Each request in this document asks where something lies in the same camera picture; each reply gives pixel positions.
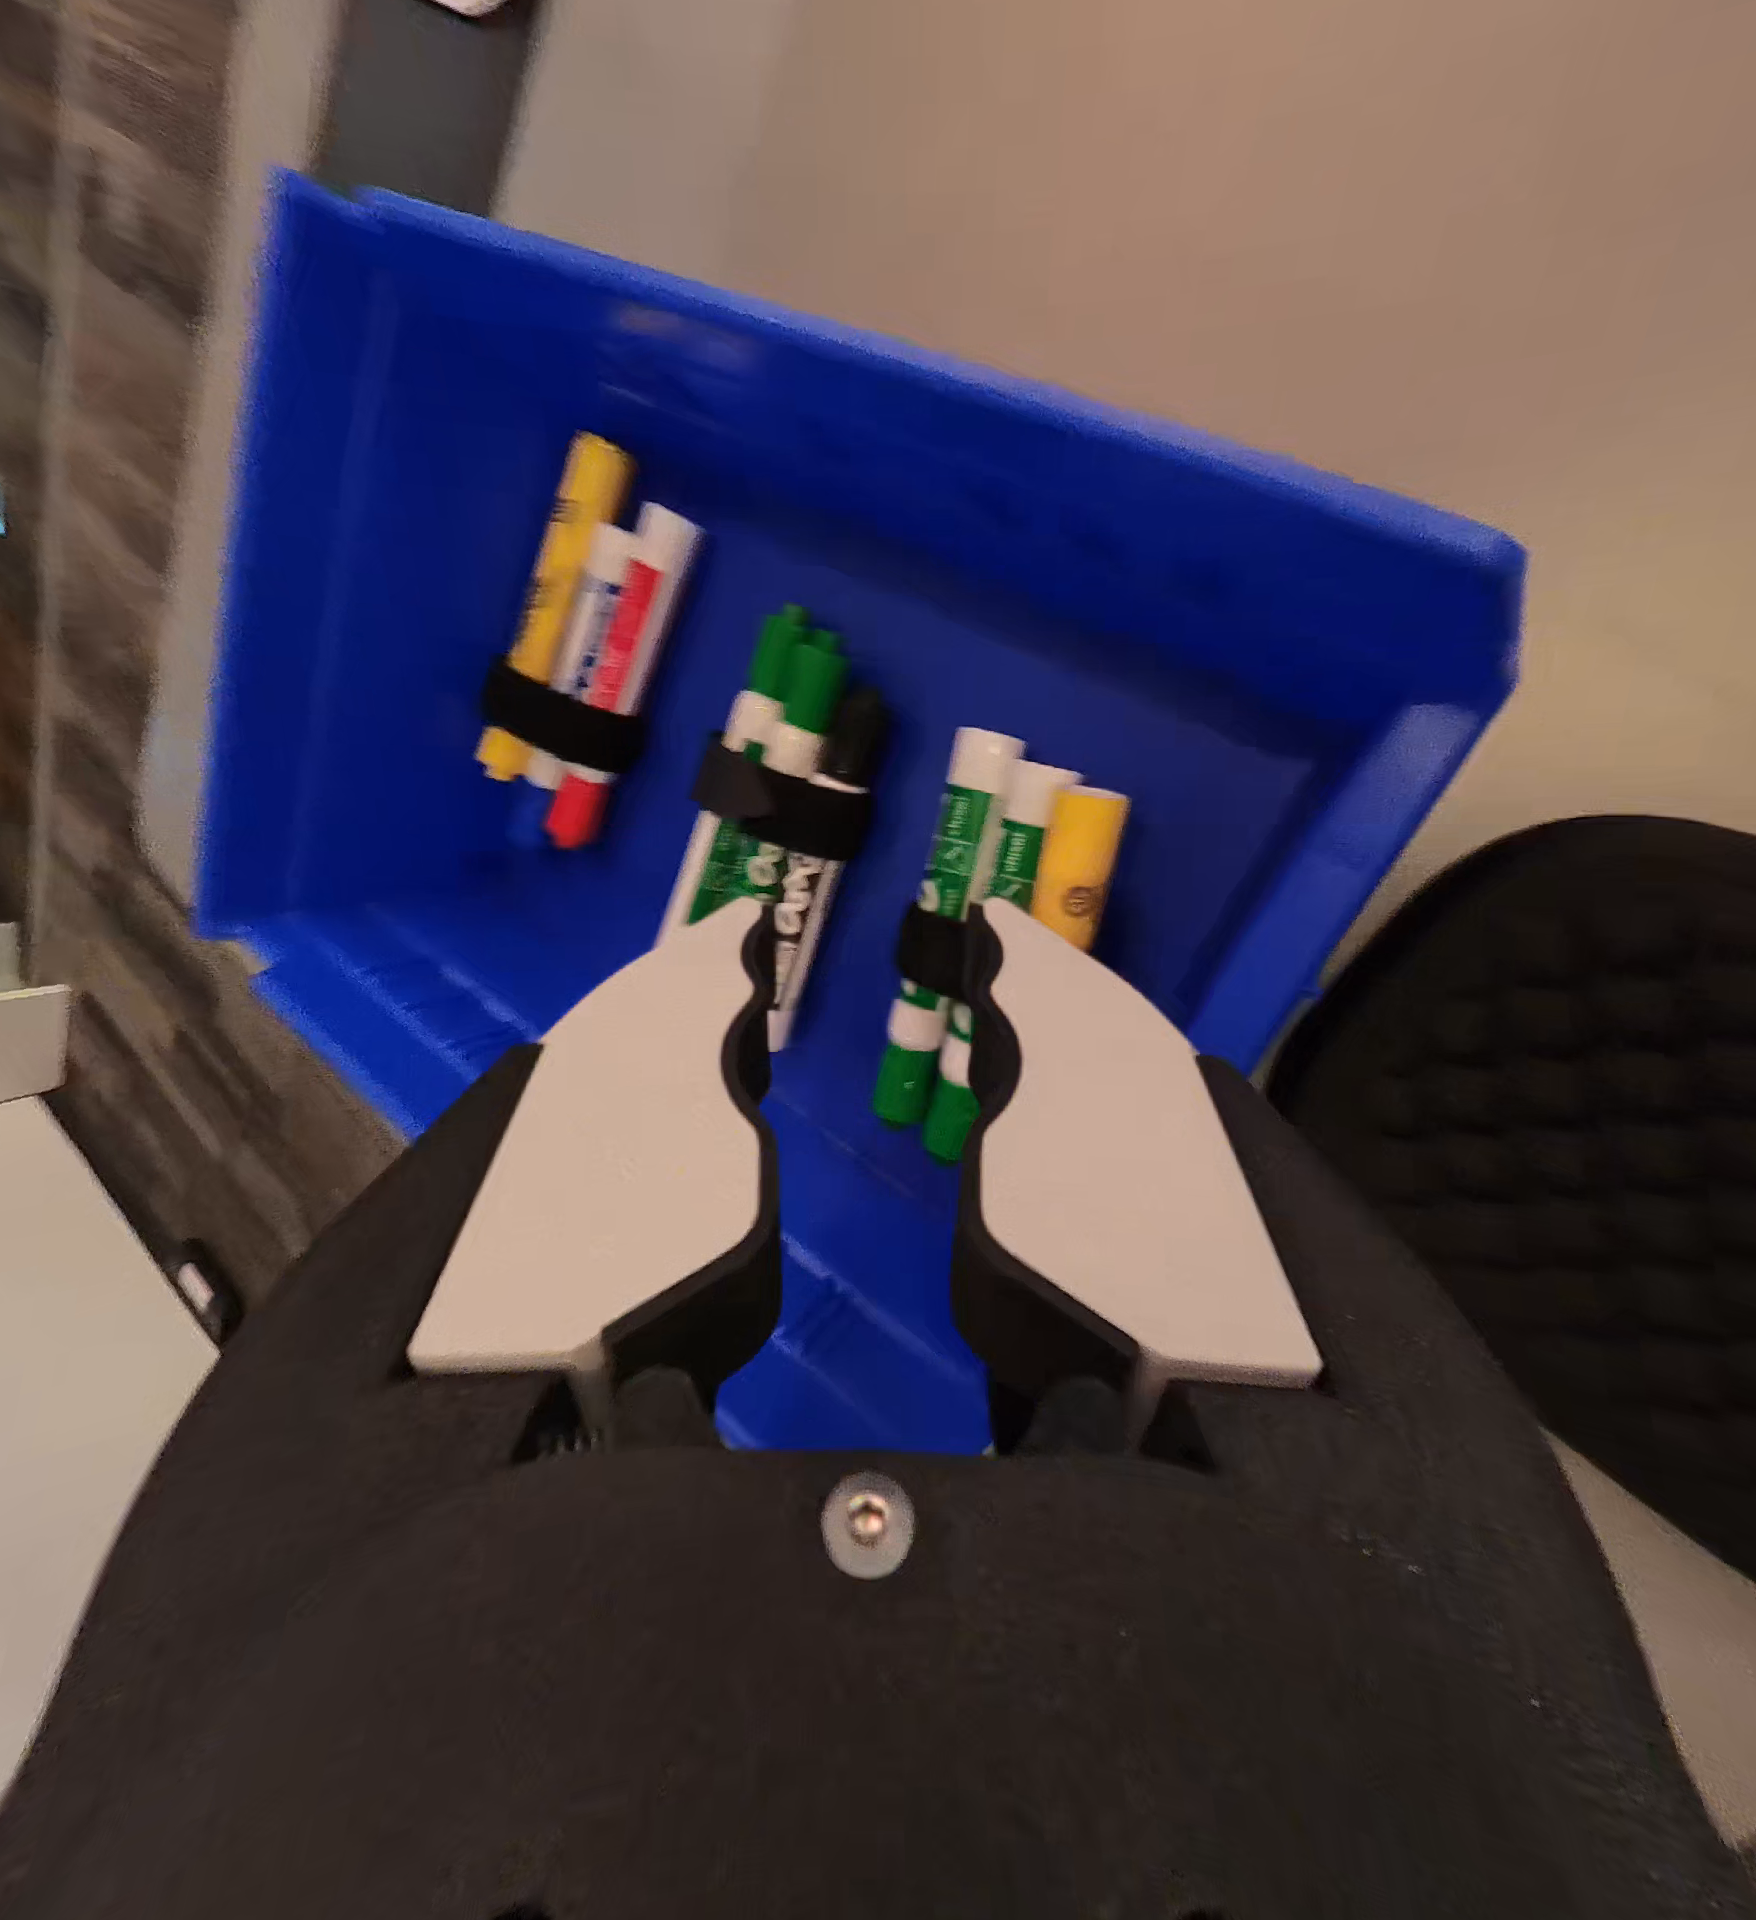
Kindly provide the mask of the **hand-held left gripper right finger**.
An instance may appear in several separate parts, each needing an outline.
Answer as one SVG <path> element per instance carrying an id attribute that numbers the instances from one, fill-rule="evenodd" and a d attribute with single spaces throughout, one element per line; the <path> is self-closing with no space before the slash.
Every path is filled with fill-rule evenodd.
<path id="1" fill-rule="evenodd" d="M 1182 1032 L 1010 902 L 964 941 L 951 1317 L 993 1384 L 1310 1386 L 1323 1352 Z"/>

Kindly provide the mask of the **blue dry erase marker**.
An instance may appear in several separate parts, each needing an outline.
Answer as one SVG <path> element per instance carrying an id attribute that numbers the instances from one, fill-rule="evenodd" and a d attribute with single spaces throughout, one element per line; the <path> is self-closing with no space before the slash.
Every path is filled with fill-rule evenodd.
<path id="1" fill-rule="evenodd" d="M 619 523 L 598 523 L 588 565 L 578 577 L 575 602 L 565 622 L 548 690 L 569 703 L 598 713 L 594 686 L 606 659 L 609 630 L 625 604 L 628 569 L 643 556 L 643 537 Z"/>

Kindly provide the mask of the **black table pad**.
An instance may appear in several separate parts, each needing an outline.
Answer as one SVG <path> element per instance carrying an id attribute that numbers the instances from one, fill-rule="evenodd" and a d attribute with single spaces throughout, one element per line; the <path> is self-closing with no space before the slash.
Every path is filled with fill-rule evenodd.
<path id="1" fill-rule="evenodd" d="M 310 177 L 485 217 L 545 3 L 344 3 Z"/>

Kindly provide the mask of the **yellow highlighter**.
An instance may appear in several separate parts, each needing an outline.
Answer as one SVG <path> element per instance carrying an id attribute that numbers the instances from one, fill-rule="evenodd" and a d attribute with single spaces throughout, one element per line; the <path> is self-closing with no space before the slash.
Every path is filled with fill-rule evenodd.
<path id="1" fill-rule="evenodd" d="M 549 683 L 594 536 L 621 512 L 629 475 L 629 456 L 598 432 L 578 432 L 569 442 L 525 610 L 507 654 L 499 659 L 512 677 Z"/>
<path id="2" fill-rule="evenodd" d="M 1030 916 L 1078 951 L 1091 951 L 1129 825 L 1129 794 L 1064 785 L 1047 822 Z"/>

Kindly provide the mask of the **blue plastic bin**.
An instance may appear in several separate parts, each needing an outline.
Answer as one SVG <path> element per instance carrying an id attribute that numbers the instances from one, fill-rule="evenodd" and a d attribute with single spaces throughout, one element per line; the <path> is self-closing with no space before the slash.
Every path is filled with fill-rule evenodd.
<path id="1" fill-rule="evenodd" d="M 565 456 L 703 529 L 581 851 L 475 760 Z M 869 1110 L 961 727 L 1122 791 L 1095 956 L 1255 1069 L 1514 690 L 1509 536 L 470 213 L 274 183 L 193 928 L 404 1136 L 653 946 L 706 737 L 802 607 L 891 713 L 773 1062 L 785 1317 L 737 1446 L 980 1453 L 956 1168 Z"/>

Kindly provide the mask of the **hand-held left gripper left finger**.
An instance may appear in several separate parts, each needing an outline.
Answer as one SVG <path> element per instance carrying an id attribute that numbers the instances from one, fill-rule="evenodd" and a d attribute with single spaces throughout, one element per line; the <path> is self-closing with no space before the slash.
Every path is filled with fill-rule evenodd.
<path id="1" fill-rule="evenodd" d="M 410 1332 L 422 1376 L 545 1371 L 581 1403 L 676 1371 L 703 1403 L 780 1317 L 769 911 L 736 901 L 542 1040 Z"/>

